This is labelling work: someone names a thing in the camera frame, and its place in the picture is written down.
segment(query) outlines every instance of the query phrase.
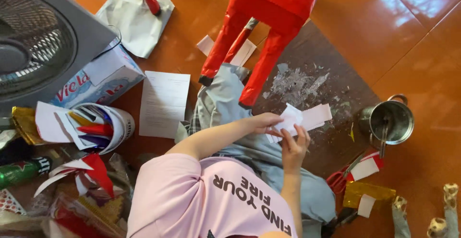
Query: fan grille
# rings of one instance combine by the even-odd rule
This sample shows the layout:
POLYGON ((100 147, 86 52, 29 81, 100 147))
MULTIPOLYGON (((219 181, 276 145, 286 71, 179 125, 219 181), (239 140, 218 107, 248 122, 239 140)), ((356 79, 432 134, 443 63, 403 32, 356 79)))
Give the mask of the fan grille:
POLYGON ((43 0, 0 0, 0 39, 20 42, 32 57, 22 70, 0 74, 0 99, 47 86, 69 68, 77 49, 70 24, 43 0))

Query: red star label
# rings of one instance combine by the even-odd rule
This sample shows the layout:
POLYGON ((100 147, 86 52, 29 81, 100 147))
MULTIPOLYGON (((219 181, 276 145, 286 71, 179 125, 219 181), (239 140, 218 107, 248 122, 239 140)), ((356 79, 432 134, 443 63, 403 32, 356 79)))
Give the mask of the red star label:
POLYGON ((11 164, 11 166, 18 166, 21 169, 21 171, 24 171, 24 168, 26 167, 26 165, 32 165, 32 163, 27 162, 27 161, 18 161, 18 162, 11 164))

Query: electric fan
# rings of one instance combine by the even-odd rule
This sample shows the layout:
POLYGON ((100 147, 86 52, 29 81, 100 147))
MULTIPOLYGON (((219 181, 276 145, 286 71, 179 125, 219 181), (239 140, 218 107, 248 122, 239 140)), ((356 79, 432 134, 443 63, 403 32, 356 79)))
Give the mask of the electric fan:
POLYGON ((0 0, 0 117, 51 100, 115 37, 73 0, 0 0))

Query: gray pants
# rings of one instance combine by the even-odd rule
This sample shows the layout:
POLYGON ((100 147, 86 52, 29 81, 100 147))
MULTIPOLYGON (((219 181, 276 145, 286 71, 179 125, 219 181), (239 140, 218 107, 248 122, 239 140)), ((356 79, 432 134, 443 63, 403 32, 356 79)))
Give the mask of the gray pants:
MULTIPOLYGON (((199 91, 192 122, 189 125, 180 124, 176 141, 200 129, 251 117, 250 110, 238 105, 243 90, 241 80, 247 74, 248 70, 243 67, 222 64, 211 86, 202 87, 199 91)), ((265 135, 247 135, 218 154, 234 157, 250 165, 264 182, 280 193, 284 179, 282 148, 277 143, 269 143, 265 135)), ((324 179, 305 169, 301 169, 301 175, 303 237, 319 238, 322 224, 336 216, 335 196, 324 179)))

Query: red paper chair model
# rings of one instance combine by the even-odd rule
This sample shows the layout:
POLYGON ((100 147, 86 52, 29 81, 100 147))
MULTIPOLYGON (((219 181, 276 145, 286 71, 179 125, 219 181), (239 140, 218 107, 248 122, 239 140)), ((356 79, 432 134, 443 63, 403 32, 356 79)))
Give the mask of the red paper chair model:
POLYGON ((271 29, 239 100, 241 107, 251 109, 277 59, 307 21, 314 3, 315 0, 230 0, 223 27, 203 65, 199 82, 210 86, 231 45, 254 17, 271 29))

